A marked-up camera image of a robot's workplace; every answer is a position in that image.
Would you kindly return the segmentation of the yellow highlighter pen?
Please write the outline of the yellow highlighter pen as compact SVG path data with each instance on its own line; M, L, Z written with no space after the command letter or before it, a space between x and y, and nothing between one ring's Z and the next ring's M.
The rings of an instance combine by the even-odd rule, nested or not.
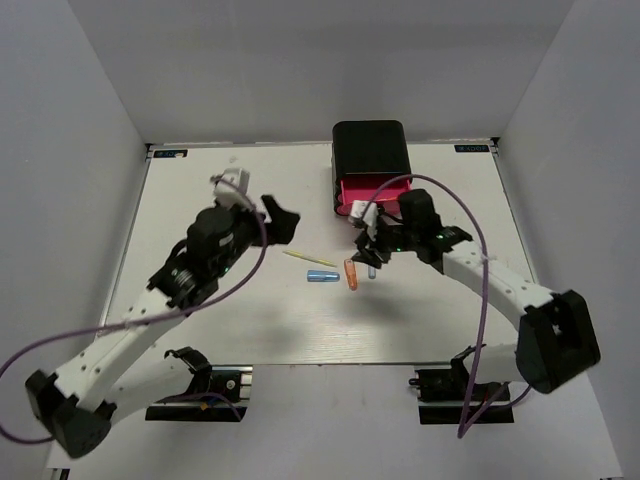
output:
M331 268L337 268L337 264L325 259L317 258L311 255L303 254L301 252L292 251L292 250L283 250L282 253L284 255L290 256L292 258L300 259L303 261L311 262L317 265L322 265Z

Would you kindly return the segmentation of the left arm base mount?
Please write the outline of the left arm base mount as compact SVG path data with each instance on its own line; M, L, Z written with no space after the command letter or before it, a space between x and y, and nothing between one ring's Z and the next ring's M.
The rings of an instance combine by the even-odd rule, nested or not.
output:
M238 423L248 409L253 368L216 366L184 394L147 408L151 422Z

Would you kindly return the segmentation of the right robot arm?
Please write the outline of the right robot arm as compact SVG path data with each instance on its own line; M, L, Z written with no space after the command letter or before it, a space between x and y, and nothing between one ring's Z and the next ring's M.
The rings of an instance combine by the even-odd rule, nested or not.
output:
M474 347L451 359L451 384L459 396L475 398L492 382L524 382L549 394L600 362L587 302L580 294L553 292L490 259L469 233L442 224L425 190L405 192L398 201L401 219L396 223L382 219L383 210L376 205L353 203L349 217L360 231L353 261L379 269L392 254L413 252L478 294L517 332L514 344L483 346L478 363Z

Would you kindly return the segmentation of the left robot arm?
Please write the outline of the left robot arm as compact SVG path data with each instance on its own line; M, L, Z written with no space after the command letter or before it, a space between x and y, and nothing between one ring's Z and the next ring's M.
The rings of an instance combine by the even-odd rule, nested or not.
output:
M270 195L255 214L239 203L200 211L137 302L53 373L25 382L32 411L72 459L92 452L112 426L150 405L213 397L212 365L191 347L161 350L159 339L214 295L252 246L287 245L300 221Z

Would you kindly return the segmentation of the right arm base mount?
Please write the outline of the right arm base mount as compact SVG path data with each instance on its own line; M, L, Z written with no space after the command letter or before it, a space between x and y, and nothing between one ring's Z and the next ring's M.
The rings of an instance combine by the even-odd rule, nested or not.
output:
M465 387L454 384L450 369L428 368L416 370L408 380L409 387L417 394L421 425L455 425L459 423L464 401ZM508 390L476 421L477 424L512 424L514 415Z

